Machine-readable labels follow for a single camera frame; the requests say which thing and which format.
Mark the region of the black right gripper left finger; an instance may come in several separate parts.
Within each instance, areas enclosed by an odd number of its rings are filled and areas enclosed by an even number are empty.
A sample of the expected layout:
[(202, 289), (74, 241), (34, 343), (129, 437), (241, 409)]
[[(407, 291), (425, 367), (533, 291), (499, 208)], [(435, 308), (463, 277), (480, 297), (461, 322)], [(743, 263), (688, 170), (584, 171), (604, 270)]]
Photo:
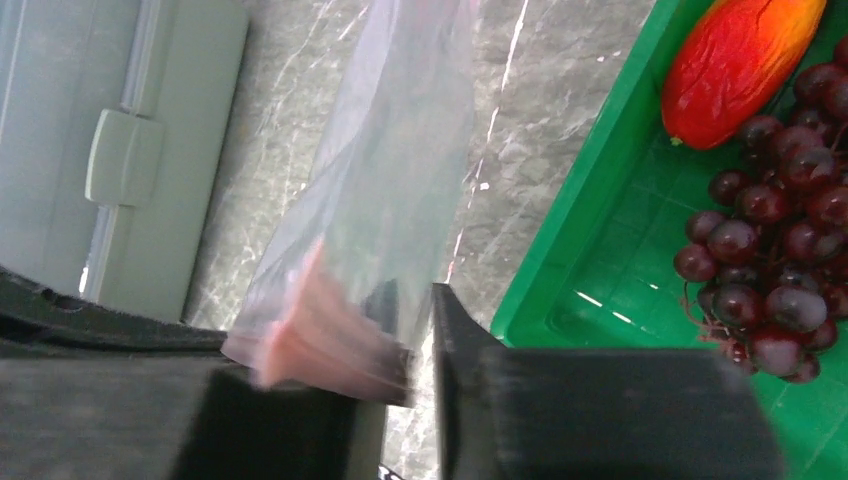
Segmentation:
[(387, 479), (381, 406), (261, 390), (224, 336), (1, 273), (5, 479)]

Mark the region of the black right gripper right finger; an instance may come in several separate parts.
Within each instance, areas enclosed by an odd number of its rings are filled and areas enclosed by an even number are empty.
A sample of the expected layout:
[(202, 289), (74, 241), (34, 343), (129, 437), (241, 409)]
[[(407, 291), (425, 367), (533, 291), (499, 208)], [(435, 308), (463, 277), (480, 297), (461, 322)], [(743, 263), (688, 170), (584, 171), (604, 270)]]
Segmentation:
[(783, 479), (748, 378), (695, 349), (509, 348), (432, 291), (444, 479)]

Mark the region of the clear zip top bag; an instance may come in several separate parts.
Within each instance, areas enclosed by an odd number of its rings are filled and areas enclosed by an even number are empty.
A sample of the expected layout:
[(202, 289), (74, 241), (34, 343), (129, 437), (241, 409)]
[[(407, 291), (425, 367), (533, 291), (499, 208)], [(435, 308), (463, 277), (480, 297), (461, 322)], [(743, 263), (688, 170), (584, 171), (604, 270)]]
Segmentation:
[(260, 389), (402, 405), (474, 125), (473, 1), (376, 1), (222, 345)]

